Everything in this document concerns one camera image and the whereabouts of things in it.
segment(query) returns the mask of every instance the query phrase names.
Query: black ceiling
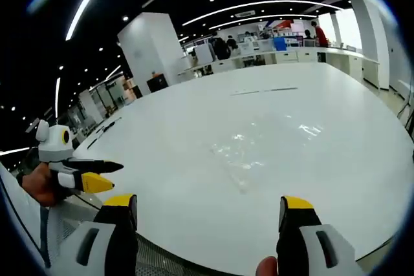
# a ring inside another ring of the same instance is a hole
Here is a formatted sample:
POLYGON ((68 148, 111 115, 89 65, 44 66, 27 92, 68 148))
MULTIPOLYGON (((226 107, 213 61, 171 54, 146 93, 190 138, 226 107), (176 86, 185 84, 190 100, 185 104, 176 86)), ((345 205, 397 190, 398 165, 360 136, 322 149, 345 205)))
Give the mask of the black ceiling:
MULTIPOLYGON (((256 10, 260 15, 300 14, 312 7, 292 3, 248 6, 215 14, 183 27, 184 22, 209 12, 266 0, 155 0, 145 9, 142 5, 148 0, 92 0, 73 38, 65 41, 67 29, 80 1, 49 0, 33 15, 28 15, 25 10, 30 0, 6 0, 3 4, 10 14, 6 17, 6 48, 0 72, 0 106, 4 106, 4 109, 0 108, 0 150, 25 147, 32 143, 32 138, 26 136, 24 130, 32 120, 54 106, 57 77, 61 77, 59 108, 63 112, 71 99, 75 99, 74 92, 79 93, 96 84, 97 78, 102 81, 116 66, 122 65, 124 72, 128 72, 122 50, 116 45, 116 35, 125 27, 122 21, 125 15, 132 19, 144 11, 168 13, 178 34, 196 34, 198 37, 210 33, 208 27, 231 21, 230 16, 238 12, 256 10), (59 70, 60 65, 64 66, 63 70, 59 70), (16 107, 15 111, 11 111, 13 106, 16 107), (5 131, 13 132, 15 136, 11 138, 5 131)), ((347 1, 333 5, 342 8, 349 6, 347 1)), ((319 11, 322 14, 332 12, 332 9, 320 8, 319 11)))

